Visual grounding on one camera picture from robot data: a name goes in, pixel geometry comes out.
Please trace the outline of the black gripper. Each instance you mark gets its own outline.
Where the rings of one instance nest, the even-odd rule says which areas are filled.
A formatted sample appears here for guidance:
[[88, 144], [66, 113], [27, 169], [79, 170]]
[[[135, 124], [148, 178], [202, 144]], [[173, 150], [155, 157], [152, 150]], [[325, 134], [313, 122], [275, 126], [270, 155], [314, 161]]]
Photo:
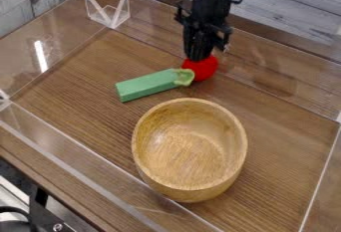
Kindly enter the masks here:
[[191, 61], [206, 59], [214, 47], [226, 48], [231, 35], [226, 23], [230, 5], [231, 0], [191, 0], [190, 9], [177, 4], [174, 19], [183, 26], [183, 51]]

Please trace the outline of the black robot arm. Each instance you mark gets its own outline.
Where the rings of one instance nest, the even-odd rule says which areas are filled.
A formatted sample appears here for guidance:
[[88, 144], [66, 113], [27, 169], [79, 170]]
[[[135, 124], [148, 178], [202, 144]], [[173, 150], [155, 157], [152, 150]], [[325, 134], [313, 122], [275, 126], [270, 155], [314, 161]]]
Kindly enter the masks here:
[[191, 0], [190, 9], [177, 4], [174, 19], [182, 24], [183, 52], [194, 61], [205, 60], [213, 48], [223, 50], [231, 27], [226, 22], [231, 0]]

